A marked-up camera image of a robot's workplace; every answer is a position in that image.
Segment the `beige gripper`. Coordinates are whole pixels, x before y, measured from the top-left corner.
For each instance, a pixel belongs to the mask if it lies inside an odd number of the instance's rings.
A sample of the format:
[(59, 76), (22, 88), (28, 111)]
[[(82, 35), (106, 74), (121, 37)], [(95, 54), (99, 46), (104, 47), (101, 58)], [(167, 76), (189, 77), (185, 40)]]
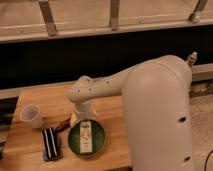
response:
[(88, 112), (79, 112), (76, 108), (73, 109), (70, 125), (74, 127), (82, 120), (96, 120), (98, 115), (95, 110), (91, 109)]

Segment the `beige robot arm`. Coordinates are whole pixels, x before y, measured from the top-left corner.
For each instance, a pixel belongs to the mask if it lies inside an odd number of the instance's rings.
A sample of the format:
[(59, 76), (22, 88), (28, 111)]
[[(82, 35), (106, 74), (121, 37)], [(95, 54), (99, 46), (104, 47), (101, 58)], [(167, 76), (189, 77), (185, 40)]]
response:
[(194, 171), (191, 82), (187, 62), (166, 55), (97, 82), (83, 78), (68, 98), (82, 111), (93, 98), (122, 96), (133, 171)]

